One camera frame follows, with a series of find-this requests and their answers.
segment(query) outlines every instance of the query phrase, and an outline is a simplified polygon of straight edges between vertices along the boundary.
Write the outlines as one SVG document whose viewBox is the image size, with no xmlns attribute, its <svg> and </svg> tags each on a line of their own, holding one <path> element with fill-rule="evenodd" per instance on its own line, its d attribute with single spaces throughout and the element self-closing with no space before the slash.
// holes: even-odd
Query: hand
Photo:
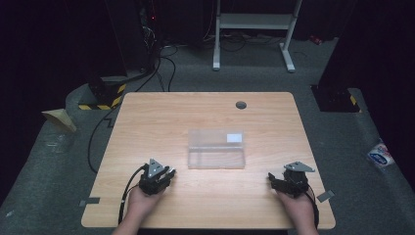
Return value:
<svg viewBox="0 0 415 235">
<path fill-rule="evenodd" d="M 114 231 L 113 235 L 136 235 L 141 222 L 153 211 L 164 190 L 158 194 L 149 196 L 143 193 L 139 187 L 132 188 L 128 196 L 128 207 L 125 218 Z"/>
<path fill-rule="evenodd" d="M 299 235 L 318 234 L 314 225 L 313 207 L 307 196 L 301 194 L 294 199 L 283 192 L 276 192 Z"/>
</svg>

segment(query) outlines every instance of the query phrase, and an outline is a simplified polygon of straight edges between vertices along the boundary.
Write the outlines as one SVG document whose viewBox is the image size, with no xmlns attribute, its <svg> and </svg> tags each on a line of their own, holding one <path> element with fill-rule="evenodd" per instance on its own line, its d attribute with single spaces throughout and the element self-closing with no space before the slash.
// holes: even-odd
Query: transparent container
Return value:
<svg viewBox="0 0 415 235">
<path fill-rule="evenodd" d="M 189 168 L 244 168 L 244 132 L 230 129 L 190 129 Z"/>
</svg>

